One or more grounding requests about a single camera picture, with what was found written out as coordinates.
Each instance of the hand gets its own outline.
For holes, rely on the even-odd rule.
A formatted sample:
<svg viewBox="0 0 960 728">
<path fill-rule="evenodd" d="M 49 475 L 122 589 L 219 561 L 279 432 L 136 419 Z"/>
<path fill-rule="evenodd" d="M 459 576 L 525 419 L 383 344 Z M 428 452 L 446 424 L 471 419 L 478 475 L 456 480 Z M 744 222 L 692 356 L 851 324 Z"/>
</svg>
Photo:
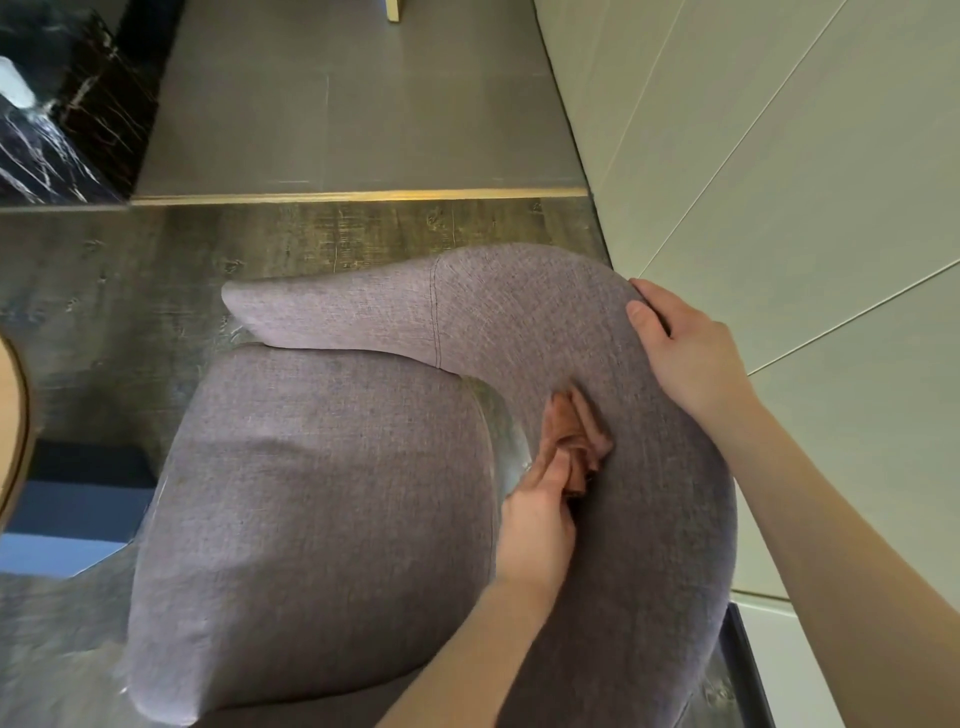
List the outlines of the hand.
<svg viewBox="0 0 960 728">
<path fill-rule="evenodd" d="M 707 430 L 741 405 L 756 401 L 726 325 L 649 280 L 630 283 L 647 304 L 629 302 L 627 316 L 667 397 Z"/>
<path fill-rule="evenodd" d="M 544 620 L 566 579 L 576 540 L 563 498 L 569 478 L 570 454 L 549 450 L 503 502 L 494 584 L 524 592 Z"/>
</svg>

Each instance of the floor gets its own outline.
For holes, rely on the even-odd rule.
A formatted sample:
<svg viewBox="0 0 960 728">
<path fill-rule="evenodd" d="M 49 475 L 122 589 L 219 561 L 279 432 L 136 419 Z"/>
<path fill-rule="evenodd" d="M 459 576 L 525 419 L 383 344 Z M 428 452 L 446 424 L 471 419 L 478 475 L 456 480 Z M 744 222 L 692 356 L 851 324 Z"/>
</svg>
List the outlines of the floor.
<svg viewBox="0 0 960 728">
<path fill-rule="evenodd" d="M 585 187 L 533 0 L 187 0 L 134 197 Z"/>
<path fill-rule="evenodd" d="M 589 198 L 0 214 L 0 328 L 46 437 L 135 442 L 159 469 L 207 361 L 245 336 L 224 281 L 512 241 L 606 260 Z M 63 582 L 0 575 L 0 725 L 149 725 L 116 676 L 134 549 Z M 741 725 L 719 654 L 682 725 Z"/>
</svg>

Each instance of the chair seat cushion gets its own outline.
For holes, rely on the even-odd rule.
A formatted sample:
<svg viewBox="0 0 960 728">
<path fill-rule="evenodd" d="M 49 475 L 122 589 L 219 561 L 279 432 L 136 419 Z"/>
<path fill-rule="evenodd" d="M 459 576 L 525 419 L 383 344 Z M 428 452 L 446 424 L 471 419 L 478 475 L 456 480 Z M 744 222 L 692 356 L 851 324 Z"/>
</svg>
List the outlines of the chair seat cushion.
<svg viewBox="0 0 960 728">
<path fill-rule="evenodd" d="M 189 724 L 411 672 L 488 582 L 495 514 L 489 436 L 458 377 L 383 353 L 222 356 L 143 536 L 134 703 Z"/>
</svg>

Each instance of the wooden floor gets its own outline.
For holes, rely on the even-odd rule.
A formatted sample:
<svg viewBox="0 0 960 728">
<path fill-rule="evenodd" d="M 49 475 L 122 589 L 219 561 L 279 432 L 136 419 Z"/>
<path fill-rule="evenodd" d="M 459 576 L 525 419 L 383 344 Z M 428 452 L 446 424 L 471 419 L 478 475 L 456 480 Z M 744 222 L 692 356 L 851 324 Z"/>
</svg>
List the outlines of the wooden floor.
<svg viewBox="0 0 960 728">
<path fill-rule="evenodd" d="M 210 357 L 245 336 L 224 281 L 514 241 L 607 259 L 588 198 L 3 214 L 0 328 L 45 437 L 137 443 L 159 469 Z M 63 582 L 0 575 L 0 725 L 150 725 L 117 677 L 134 559 L 128 546 Z M 683 725 L 740 725 L 718 656 Z"/>
</svg>

